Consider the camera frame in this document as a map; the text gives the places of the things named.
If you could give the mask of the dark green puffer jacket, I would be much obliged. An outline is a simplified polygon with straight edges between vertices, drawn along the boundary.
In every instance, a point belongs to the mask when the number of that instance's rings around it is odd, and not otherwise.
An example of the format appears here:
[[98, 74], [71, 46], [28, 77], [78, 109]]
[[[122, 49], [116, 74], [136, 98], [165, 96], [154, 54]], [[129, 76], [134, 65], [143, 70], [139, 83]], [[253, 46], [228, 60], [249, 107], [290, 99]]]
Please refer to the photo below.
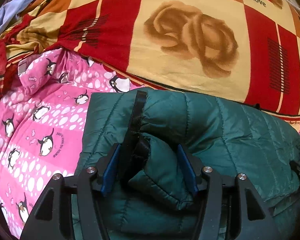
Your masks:
[[287, 122], [214, 96], [145, 89], [133, 126], [135, 141], [120, 154], [113, 190], [100, 202], [111, 239], [189, 239], [199, 205], [185, 185], [179, 145], [200, 166], [244, 173], [273, 213], [281, 239], [300, 217], [300, 135]]

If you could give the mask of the pink penguin quilt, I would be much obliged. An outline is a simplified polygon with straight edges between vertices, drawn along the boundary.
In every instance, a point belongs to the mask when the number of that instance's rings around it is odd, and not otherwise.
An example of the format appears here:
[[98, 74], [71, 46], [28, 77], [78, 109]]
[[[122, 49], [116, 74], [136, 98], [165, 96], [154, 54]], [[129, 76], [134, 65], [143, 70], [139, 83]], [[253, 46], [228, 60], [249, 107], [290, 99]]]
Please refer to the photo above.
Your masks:
[[0, 208], [12, 235], [21, 236], [54, 174], [74, 174], [91, 95], [135, 88], [129, 78], [63, 48], [18, 64], [0, 100]]

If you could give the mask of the red cream rose blanket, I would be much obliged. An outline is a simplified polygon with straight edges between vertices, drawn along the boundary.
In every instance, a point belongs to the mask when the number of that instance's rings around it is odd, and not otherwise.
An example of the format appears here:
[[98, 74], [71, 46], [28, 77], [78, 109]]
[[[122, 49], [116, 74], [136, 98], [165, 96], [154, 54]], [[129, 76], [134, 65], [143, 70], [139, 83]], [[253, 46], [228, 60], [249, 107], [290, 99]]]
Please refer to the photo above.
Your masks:
[[35, 0], [0, 31], [16, 63], [59, 47], [154, 88], [258, 106], [300, 132], [300, 8], [291, 0]]

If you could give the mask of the light blue cloth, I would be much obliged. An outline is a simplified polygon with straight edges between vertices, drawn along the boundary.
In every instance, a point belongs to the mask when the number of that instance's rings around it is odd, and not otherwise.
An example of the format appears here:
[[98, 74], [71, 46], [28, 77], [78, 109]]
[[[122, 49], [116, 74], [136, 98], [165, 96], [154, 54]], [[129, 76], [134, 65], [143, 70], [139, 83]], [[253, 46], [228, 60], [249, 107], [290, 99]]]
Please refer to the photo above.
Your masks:
[[11, 0], [0, 8], [0, 35], [11, 20], [34, 0]]

